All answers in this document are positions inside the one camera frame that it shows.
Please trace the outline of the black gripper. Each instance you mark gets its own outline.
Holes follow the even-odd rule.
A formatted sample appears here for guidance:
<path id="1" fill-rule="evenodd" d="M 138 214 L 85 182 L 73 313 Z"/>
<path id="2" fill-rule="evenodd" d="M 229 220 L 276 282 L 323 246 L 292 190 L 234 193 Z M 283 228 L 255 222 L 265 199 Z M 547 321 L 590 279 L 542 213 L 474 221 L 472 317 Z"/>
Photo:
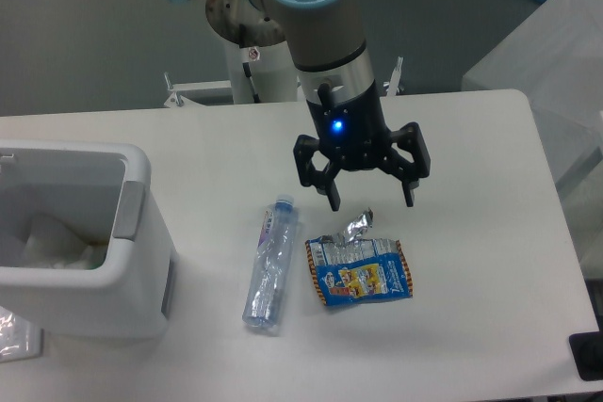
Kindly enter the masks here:
<path id="1" fill-rule="evenodd" d="M 328 113 L 322 104 L 307 102 L 318 139 L 299 135 L 293 155 L 300 183 L 313 186 L 327 197 L 333 211 L 340 208 L 335 178 L 340 170 L 375 169 L 395 177 L 407 207 L 415 205 L 414 191 L 420 180 L 428 178 L 431 157 L 417 122 L 409 122 L 390 131 L 384 120 L 376 82 L 361 95 L 335 105 Z M 320 151 L 327 159 L 318 170 L 313 156 Z"/>

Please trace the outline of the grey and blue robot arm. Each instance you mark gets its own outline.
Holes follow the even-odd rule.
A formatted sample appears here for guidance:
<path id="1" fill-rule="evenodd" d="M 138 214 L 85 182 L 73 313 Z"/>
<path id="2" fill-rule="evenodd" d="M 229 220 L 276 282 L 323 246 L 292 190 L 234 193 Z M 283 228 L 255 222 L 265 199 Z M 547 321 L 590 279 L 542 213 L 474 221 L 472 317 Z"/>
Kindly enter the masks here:
<path id="1" fill-rule="evenodd" d="M 293 149 L 301 184 L 337 209 L 340 171 L 379 169 L 412 204 L 431 158 L 418 124 L 385 123 L 356 0 L 246 1 L 283 31 L 315 124 L 316 134 L 299 136 Z"/>

